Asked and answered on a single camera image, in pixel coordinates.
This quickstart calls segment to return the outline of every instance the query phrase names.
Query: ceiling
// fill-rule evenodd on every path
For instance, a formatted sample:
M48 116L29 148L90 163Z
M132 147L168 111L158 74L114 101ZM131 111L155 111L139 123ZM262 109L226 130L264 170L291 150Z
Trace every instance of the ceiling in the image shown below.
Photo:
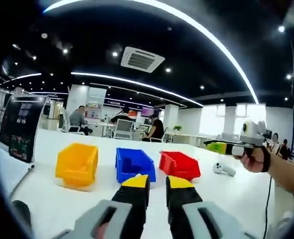
M55 2L42 0L39 5L45 9ZM293 107L294 77L288 80L286 75L294 71L294 1L162 2L221 41L239 63L259 103ZM278 31L282 24L284 33ZM165 60L152 73L122 67L127 46ZM35 73L41 75L16 79ZM112 99L154 107L255 102L243 75L207 36L169 12L128 0L84 0L45 12L13 42L0 70L0 87L9 90L65 93L57 96L66 99L72 84L106 88Z

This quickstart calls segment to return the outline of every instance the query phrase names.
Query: human hand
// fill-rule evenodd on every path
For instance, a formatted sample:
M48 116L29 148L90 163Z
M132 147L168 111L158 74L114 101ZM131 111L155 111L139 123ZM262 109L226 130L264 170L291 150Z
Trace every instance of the human hand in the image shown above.
M254 148L250 158L247 154L242 157L234 156L235 159L241 161L245 169L253 173L260 173L263 169L264 154L261 148Z

